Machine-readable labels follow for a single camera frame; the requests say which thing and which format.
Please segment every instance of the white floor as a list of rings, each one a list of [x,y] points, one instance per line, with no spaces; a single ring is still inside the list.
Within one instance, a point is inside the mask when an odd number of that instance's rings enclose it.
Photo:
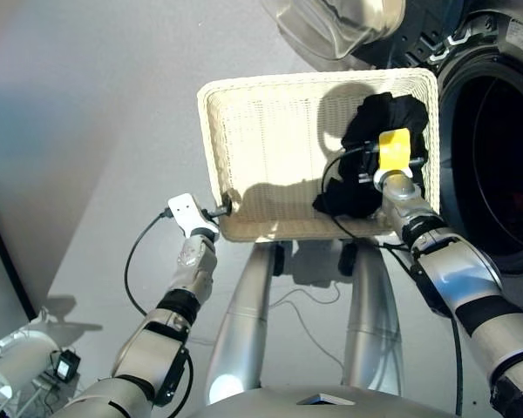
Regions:
[[[122,286],[135,237],[174,195],[193,192],[204,205],[213,202],[197,90],[220,78],[298,71],[310,68],[257,2],[0,2],[0,226],[31,298],[81,334],[74,346],[83,386],[109,374],[139,324]],[[178,227],[164,221],[136,252],[130,276],[144,306],[164,293],[181,242]],[[189,345],[196,382],[182,416],[203,404],[209,341],[249,248],[218,243],[214,292],[193,330],[202,343]],[[321,273],[335,278],[334,257],[322,255],[331,267]],[[450,324],[430,313],[411,280],[390,264],[405,395],[453,411]],[[275,278],[272,297],[295,286],[290,276]],[[341,358],[350,286],[339,287],[342,297],[333,305],[315,305],[301,294],[291,299],[313,335]],[[321,299],[335,292],[309,291]],[[465,416],[497,416],[466,346],[464,365]],[[338,366],[310,342],[295,312],[271,311],[263,384],[339,379]]]

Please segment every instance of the power cord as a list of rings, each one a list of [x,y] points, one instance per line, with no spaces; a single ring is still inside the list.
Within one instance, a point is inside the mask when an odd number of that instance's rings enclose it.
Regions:
[[[130,268],[130,262],[132,261],[133,254],[136,251],[136,248],[138,247],[138,244],[143,239],[143,237],[146,236],[146,234],[153,228],[153,226],[159,222],[161,219],[166,218],[166,210],[164,212],[161,212],[159,215],[155,217],[154,220],[152,220],[148,226],[146,226],[146,229],[144,229],[139,235],[138,238],[134,241],[132,245],[132,249],[130,250],[130,253],[128,254],[128,258],[126,259],[126,266],[124,267],[124,289],[126,290],[126,295],[128,296],[128,299],[132,302],[133,307],[135,307],[140,314],[143,316],[147,315],[146,310],[141,307],[133,298],[132,291],[130,290],[130,286],[128,285],[128,269]]]
[[[455,345],[455,364],[456,364],[456,393],[455,393],[455,415],[461,416],[463,414],[463,358],[461,356],[461,339],[459,338],[459,330],[457,327],[457,320],[451,317],[453,343]]]
[[[387,248],[390,254],[395,258],[397,263],[403,270],[411,277],[409,267],[401,260],[401,258],[393,252],[392,248]],[[461,416],[463,410],[463,357],[461,355],[461,339],[459,338],[459,330],[457,320],[455,317],[450,318],[452,322],[453,342],[455,346],[455,368],[456,368],[456,389],[455,389],[455,415]]]
[[[285,293],[276,302],[274,302],[271,305],[269,305],[269,309],[273,309],[275,307],[280,307],[282,305],[290,305],[294,309],[294,311],[296,313],[296,316],[298,317],[298,320],[300,321],[300,324],[301,324],[302,328],[304,328],[304,332],[306,333],[306,335],[308,335],[308,337],[314,343],[314,345],[316,347],[318,347],[322,353],[324,353],[331,360],[333,360],[335,363],[337,363],[337,365],[339,365],[339,367],[341,368],[341,371],[343,371],[344,370],[344,365],[342,364],[342,362],[339,359],[337,359],[335,357],[335,355],[333,355],[328,350],[326,350],[318,342],[318,340],[316,340],[316,337],[314,337],[314,335],[312,335],[312,333],[309,331],[308,326],[304,322],[304,318],[302,317],[302,314],[300,313],[300,311],[299,311],[298,307],[295,305],[295,303],[290,301],[290,300],[286,300],[291,294],[296,293],[296,292],[300,292],[300,293],[304,293],[306,296],[308,296],[310,299],[312,299],[315,303],[319,303],[320,305],[330,305],[332,303],[337,302],[339,300],[339,298],[341,297],[341,291],[339,290],[339,287],[338,287],[336,282],[333,283],[333,287],[336,289],[337,295],[332,300],[319,300],[319,299],[316,299],[314,296],[312,296],[310,293],[306,292],[304,289],[297,288],[297,289],[291,290],[290,292]]]
[[[353,148],[352,150],[348,150],[348,151],[344,152],[343,154],[339,155],[338,157],[334,158],[323,171],[322,183],[321,183],[321,187],[320,187],[323,207],[325,208],[326,212],[331,217],[331,220],[335,223],[335,225],[339,229],[341,229],[344,233],[349,235],[352,239],[356,239],[357,237],[355,235],[353,235],[351,232],[349,232],[347,230],[347,228],[345,228],[343,225],[341,225],[339,223],[339,221],[336,219],[336,216],[332,215],[329,210],[328,202],[325,198],[325,179],[327,178],[329,170],[331,169],[331,167],[333,165],[335,165],[337,163],[337,161],[340,161],[342,158],[348,157],[349,155],[352,155],[355,152],[360,152],[363,150],[364,150],[364,147],[359,146],[357,148]],[[404,247],[403,244],[400,246],[394,246],[392,244],[387,244],[387,243],[383,243],[382,245],[375,245],[375,246],[377,246],[379,248],[384,248],[387,251],[389,251],[390,254],[393,256],[393,258],[397,261],[397,263],[399,263],[399,265],[403,268],[403,270],[409,275],[409,277],[411,277],[411,271],[409,270],[409,267],[407,267],[407,265],[399,258],[399,256],[393,252],[393,250],[409,252],[408,248],[403,248]],[[461,416],[461,411],[462,411],[462,407],[463,407],[463,360],[462,360],[462,356],[461,356],[461,341],[459,338],[457,321],[453,317],[451,317],[451,320],[452,320],[453,341],[455,343],[455,361],[456,361],[456,368],[457,368],[455,415]]]
[[[328,177],[328,173],[329,173],[329,170],[331,170],[331,167],[333,167],[333,165],[335,165],[338,161],[340,161],[341,159],[345,158],[345,157],[348,157],[349,155],[352,155],[356,152],[360,152],[360,151],[364,151],[364,147],[363,146],[358,146],[357,148],[353,148],[352,150],[348,150],[346,152],[344,152],[343,154],[339,155],[338,157],[334,158],[329,164],[328,166],[325,168],[325,170],[323,171],[323,175],[322,175],[322,183],[320,184],[320,194],[322,196],[322,203],[323,203],[323,207],[325,208],[325,211],[328,213],[329,217],[331,218],[331,220],[333,221],[333,223],[341,230],[343,231],[344,233],[346,233],[347,235],[349,235],[349,237],[351,237],[352,239],[357,239],[358,237],[356,235],[354,235],[352,232],[350,232],[347,228],[345,228],[340,222],[339,220],[337,219],[337,216],[336,215],[332,215],[331,214],[331,211],[329,210],[329,205],[328,205],[328,201],[327,201],[327,198],[325,197],[325,179]],[[404,246],[404,244],[398,244],[398,245],[394,245],[394,244],[388,244],[388,243],[383,243],[383,244],[372,244],[373,246],[377,247],[377,248],[384,248],[384,249],[390,249],[390,248],[393,248],[393,249],[396,249],[396,250],[399,250],[399,251],[405,251],[405,252],[408,252],[409,249],[406,248]]]
[[[176,407],[176,409],[168,416],[168,418],[174,418],[176,415],[178,415],[182,408],[184,408],[184,405],[190,396],[190,392],[192,391],[192,383],[194,383],[194,364],[192,363],[192,357],[190,357],[190,353],[186,353],[186,362],[188,363],[188,386],[186,387],[186,392],[184,393],[182,401],[180,401],[178,407]]]

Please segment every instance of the black garment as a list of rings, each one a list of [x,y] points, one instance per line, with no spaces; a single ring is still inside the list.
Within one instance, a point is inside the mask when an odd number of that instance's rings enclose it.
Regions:
[[[367,173],[370,178],[378,168],[377,149],[379,135],[385,131],[407,128],[411,133],[411,170],[413,180],[424,192],[421,168],[428,159],[422,132],[428,124],[425,105],[411,95],[394,98],[391,93],[368,96],[358,106],[357,115],[345,132],[341,145],[346,151],[364,146],[364,152],[355,152],[339,160],[339,175],[343,181],[330,179],[324,197],[329,214],[350,215],[366,218],[382,204],[382,193],[373,182],[359,183],[359,174]],[[317,196],[312,206],[319,212],[328,213],[322,195]]]

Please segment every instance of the silver arm segment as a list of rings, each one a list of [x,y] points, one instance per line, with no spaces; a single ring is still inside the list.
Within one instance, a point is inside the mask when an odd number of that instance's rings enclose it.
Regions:
[[[190,327],[211,294],[219,229],[189,194],[169,200],[169,208],[187,237],[171,286],[121,348],[112,377],[90,386],[55,418],[144,418],[172,400],[189,355]]]
[[[275,243],[256,243],[234,290],[209,362],[206,404],[260,386]]]
[[[496,266],[447,228],[400,172],[384,180],[383,209],[415,258],[412,278],[429,307],[455,316],[486,371],[491,404],[506,417],[523,408],[523,311],[500,291]]]
[[[362,240],[357,246],[343,385],[400,396],[403,353],[390,276],[377,248]]]

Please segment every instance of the laundry basket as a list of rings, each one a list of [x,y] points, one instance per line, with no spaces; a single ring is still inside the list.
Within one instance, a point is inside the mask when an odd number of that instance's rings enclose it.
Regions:
[[[426,105],[429,160],[425,198],[439,210],[438,89],[424,69],[319,72],[215,81],[198,93],[201,132],[214,198],[228,195],[233,213],[221,217],[230,241],[345,238],[312,207],[323,170],[342,151],[347,125],[372,94],[411,94]],[[336,176],[336,167],[327,177]],[[367,219],[339,217],[368,237],[391,232],[377,211]]]

